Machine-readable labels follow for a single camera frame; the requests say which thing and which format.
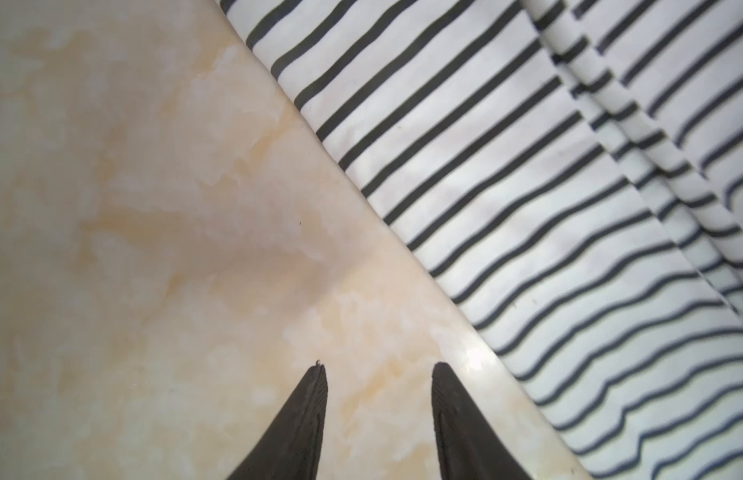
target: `marble surface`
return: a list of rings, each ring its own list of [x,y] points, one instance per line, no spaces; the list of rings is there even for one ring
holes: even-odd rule
[[[0,1],[0,478],[222,479],[316,360],[320,478],[438,478],[438,360],[587,478],[212,0]]]

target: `beige marble tabletop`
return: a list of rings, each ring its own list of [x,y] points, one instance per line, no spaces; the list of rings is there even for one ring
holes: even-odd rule
[[[320,478],[438,478],[438,360],[587,478],[213,0],[0,0],[0,478],[223,479],[316,360]]]

